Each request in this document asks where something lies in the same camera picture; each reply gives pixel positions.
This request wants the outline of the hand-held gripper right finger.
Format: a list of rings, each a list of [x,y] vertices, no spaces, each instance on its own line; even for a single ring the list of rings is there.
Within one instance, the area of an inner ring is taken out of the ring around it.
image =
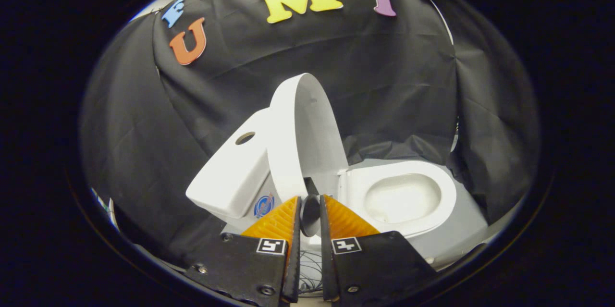
[[[333,304],[394,304],[437,272],[398,232],[380,232],[338,200],[320,196],[323,298]]]

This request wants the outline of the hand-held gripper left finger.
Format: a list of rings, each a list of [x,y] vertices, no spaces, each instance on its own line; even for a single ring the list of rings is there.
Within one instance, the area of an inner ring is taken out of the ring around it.
[[[221,233],[198,254],[186,277],[238,306],[296,303],[301,207],[301,197],[295,196],[242,234]]]

